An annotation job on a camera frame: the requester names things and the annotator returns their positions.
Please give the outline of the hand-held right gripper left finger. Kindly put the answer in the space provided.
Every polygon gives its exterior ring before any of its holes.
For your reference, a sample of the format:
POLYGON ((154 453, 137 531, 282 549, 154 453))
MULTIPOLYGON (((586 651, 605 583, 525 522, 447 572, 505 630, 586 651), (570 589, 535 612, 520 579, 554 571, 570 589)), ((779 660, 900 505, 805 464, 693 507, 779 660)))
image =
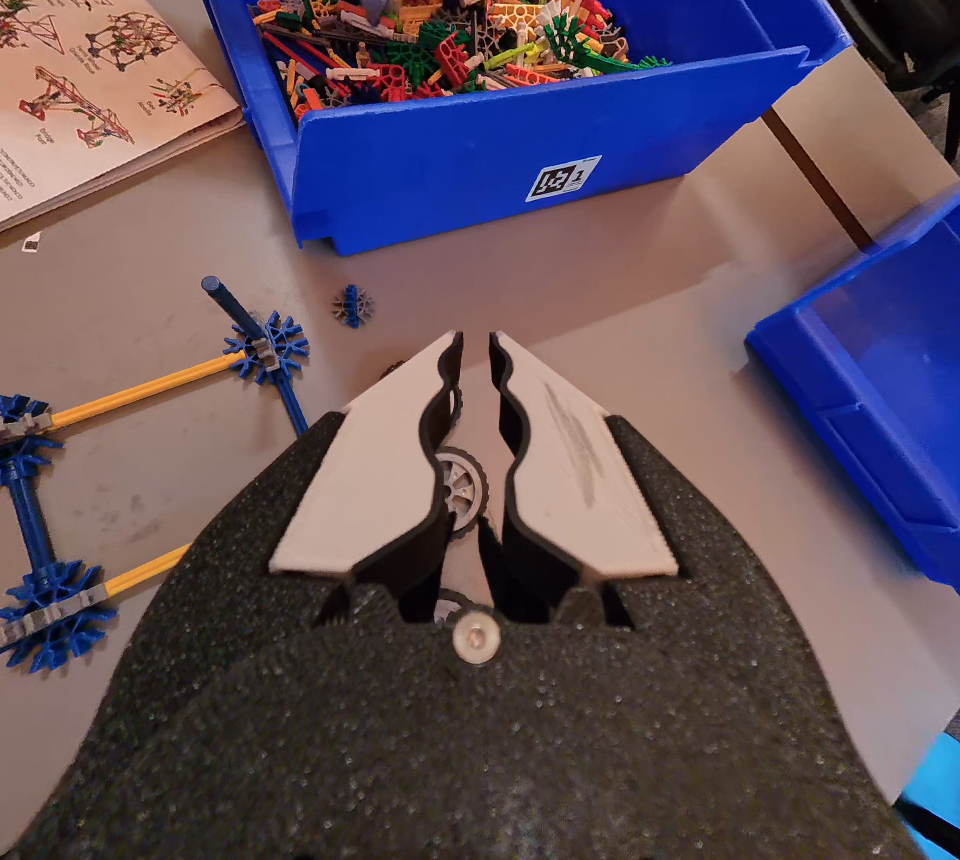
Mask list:
POLYGON ((406 621, 432 622, 452 531, 436 453, 463 348, 448 331, 343 408, 270 573, 381 585, 406 621))

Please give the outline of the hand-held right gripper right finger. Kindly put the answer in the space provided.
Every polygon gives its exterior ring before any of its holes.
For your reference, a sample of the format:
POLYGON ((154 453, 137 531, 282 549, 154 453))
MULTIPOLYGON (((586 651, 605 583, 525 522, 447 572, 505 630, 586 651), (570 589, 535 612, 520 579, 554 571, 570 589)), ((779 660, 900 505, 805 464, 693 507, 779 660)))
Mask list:
POLYGON ((617 584, 679 564, 610 414, 502 331, 489 335, 510 452, 500 535, 480 528, 494 609, 517 624, 632 624, 617 584))

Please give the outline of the pile of colourful construction pieces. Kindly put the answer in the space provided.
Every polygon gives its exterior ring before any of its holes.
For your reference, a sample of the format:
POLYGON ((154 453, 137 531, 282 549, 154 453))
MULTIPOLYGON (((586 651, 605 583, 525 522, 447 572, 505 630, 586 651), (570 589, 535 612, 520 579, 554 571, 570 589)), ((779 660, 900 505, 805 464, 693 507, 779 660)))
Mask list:
POLYGON ((295 122, 314 111, 551 86, 671 66, 631 54, 600 0, 260 0, 249 8, 295 122))

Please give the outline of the dark blue construction rod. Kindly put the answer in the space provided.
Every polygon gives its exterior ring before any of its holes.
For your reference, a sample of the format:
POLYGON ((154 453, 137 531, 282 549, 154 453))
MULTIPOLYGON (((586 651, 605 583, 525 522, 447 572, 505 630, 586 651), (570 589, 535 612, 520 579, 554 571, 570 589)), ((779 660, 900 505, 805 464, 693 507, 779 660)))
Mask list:
POLYGON ((217 276, 205 276, 200 281, 200 287, 247 338, 253 342, 266 342, 268 340, 262 324, 243 307, 217 276))

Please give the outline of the blue plastic parts bin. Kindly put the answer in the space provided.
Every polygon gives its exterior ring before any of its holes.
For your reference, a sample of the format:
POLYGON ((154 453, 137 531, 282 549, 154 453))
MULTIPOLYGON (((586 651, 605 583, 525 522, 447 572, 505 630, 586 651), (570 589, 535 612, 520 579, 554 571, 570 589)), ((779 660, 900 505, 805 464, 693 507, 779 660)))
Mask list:
POLYGON ((294 123, 257 1, 203 0, 296 241, 341 255, 682 177, 852 45, 826 0, 599 0, 671 65, 294 123))

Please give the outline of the blue and yellow rod frame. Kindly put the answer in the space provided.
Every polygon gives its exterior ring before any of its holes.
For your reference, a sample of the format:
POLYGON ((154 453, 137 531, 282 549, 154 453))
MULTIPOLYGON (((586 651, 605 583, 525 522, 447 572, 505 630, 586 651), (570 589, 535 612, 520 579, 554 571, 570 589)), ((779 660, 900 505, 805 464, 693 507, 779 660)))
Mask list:
POLYGON ((2 492, 13 506, 30 564, 20 583, 6 591, 12 603, 2 606, 7 667, 52 672, 87 654, 106 635, 104 626, 116 614, 113 601, 170 571, 189 549, 184 545, 110 580, 102 579, 99 566, 58 557, 34 485, 40 468, 50 464, 45 452, 62 447, 53 433, 227 371, 273 386, 294 433, 306 432, 292 379, 309 354, 303 328, 274 312, 264 322, 240 314, 232 329, 219 357, 69 410, 53 411, 47 402, 24 395, 2 396, 2 492))

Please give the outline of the small blue grey connector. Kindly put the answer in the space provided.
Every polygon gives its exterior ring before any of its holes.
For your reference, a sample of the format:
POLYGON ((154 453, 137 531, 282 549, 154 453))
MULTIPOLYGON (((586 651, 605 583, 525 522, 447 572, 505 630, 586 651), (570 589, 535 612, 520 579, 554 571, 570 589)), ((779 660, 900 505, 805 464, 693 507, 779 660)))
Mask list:
POLYGON ((332 315, 338 324, 350 329, 359 329, 376 313, 376 302, 371 295, 356 284, 346 285, 335 297, 332 315))

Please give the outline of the empty blue plastic bin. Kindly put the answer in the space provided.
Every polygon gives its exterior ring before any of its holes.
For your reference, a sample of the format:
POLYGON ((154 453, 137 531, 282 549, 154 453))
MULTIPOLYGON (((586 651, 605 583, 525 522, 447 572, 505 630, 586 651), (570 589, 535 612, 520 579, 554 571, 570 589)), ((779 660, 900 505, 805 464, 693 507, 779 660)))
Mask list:
POLYGON ((958 184, 759 321, 746 344, 912 564, 958 590, 958 184))

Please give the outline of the printed instruction booklet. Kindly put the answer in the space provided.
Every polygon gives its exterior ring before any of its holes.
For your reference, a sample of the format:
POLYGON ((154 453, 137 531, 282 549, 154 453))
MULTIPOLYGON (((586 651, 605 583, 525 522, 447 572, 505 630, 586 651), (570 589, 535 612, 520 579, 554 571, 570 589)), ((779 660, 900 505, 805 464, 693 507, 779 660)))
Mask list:
POLYGON ((1 26, 2 230, 241 122, 147 0, 1 0, 1 26))

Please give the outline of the turquoise object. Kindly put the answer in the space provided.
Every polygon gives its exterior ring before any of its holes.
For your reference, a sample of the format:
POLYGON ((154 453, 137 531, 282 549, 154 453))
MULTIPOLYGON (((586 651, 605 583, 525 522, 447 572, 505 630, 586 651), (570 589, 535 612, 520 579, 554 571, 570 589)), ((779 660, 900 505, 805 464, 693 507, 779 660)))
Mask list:
POLYGON ((942 733, 894 804, 926 858, 959 857, 959 743, 942 733))

